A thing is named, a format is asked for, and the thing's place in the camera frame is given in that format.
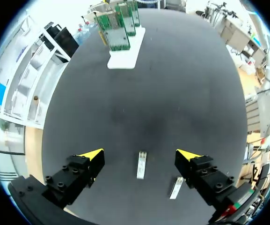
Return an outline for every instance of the black tabletop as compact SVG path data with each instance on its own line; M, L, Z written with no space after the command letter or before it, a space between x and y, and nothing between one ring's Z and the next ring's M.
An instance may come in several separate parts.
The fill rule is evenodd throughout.
M68 208L101 225L206 224L214 208L183 184L175 150L214 158L239 176L247 136L245 101L235 65L218 33L196 15L142 9L146 33L134 69L107 68L97 31L80 46L53 94L43 136L43 172L67 156L104 148L105 166ZM144 180L136 179L139 151Z

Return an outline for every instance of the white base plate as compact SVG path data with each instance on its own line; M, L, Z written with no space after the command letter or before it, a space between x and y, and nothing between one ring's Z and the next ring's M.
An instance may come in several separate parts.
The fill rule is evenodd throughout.
M136 36L129 37L131 48L122 51L110 51L110 59L108 62L109 69L134 69L140 47L145 34L145 28L136 27Z

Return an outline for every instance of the white wall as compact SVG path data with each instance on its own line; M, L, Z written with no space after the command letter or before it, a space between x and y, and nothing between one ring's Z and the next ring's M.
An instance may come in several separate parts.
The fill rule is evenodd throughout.
M49 22L67 27L71 34L83 22L81 15L87 13L90 5L100 3L101 0L34 0L26 6L34 21L44 27Z

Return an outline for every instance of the white shelf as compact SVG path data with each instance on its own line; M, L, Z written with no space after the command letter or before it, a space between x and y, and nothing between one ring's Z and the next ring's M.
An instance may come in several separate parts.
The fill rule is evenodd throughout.
M59 65L52 65L50 70L47 72L45 80L42 85L38 85L35 91L35 95L37 95L40 99L41 114L38 115L38 108L36 109L36 120L34 122L39 123L41 125L41 129L43 129L46 113L51 102L52 95L56 89L56 86L59 82L60 77L65 70L67 63L61 63Z
M16 124L43 129L48 104L68 64L56 57L56 51L59 51L60 55L68 61L70 57L29 15L21 17L19 21L12 24L13 26L10 25L11 28L6 31L3 42L0 44L0 83L6 87L0 105L0 118ZM37 41L40 40L41 34L54 48L50 51L43 46L43 42L37 48L37 55L35 53L32 56L32 52L39 45ZM15 92L19 92L23 97L17 97ZM33 102L35 95L39 97L38 105ZM14 99L20 104L19 108L13 107Z
M33 100L33 96L34 96L35 90L37 88L38 82L39 82L42 74L44 73L44 70L46 69L47 64L51 60L52 56L55 54L56 50L57 49L54 48L51 51L51 53L49 54L49 56L45 60L44 64L40 67L40 69L38 71L38 74L37 74L37 77L36 77L36 79L35 79L35 81L33 83L33 86L31 87L31 89L30 89L30 91L28 93L28 100L27 100L27 103L26 103L26 109L25 109L25 112L23 113L23 119L24 120L27 120L28 119L28 114L29 114L30 106L31 106L31 103L32 103L32 100Z
M29 42L28 46L25 48L25 50L21 54L21 56L18 59L18 61L15 62L15 65L13 66L13 68L12 68L12 70L10 72L10 75L8 77L8 83L6 85L6 90L5 90L5 94L4 94L2 105L1 105L1 109L0 109L0 113L2 113L2 114L5 111L5 105L6 105L7 95L9 93L9 88L10 88L11 82L13 81L13 78L14 78L14 76L16 74L16 71L17 71L19 65L21 64L23 58L27 55L28 51L31 49L32 45L39 39L39 36L40 36L40 32L37 33L36 35L34 35L31 38L31 41Z

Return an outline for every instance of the circuit board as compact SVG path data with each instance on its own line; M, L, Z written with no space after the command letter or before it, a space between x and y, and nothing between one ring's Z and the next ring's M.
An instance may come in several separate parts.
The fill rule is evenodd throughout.
M95 17L102 39L112 51L129 50L130 42L124 26L124 19L120 12L107 12Z
M133 20L135 27L140 26L139 12L138 12L138 4L136 1L128 0L127 4L131 6L131 12L133 14Z
M135 36L136 29L130 4L127 2L117 3L115 10L122 14L127 35Z

